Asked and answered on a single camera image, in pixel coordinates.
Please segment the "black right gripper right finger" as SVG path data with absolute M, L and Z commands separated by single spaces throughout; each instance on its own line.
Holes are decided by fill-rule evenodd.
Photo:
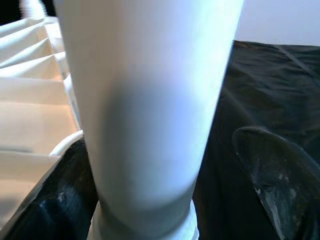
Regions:
M 232 144 L 281 240 L 320 238 L 320 166 L 297 144 L 258 126 Z

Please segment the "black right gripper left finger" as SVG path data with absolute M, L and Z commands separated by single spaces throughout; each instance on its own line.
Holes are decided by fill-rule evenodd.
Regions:
M 77 140 L 42 176 L 0 231 L 2 240 L 85 240 L 98 194 L 86 143 Z

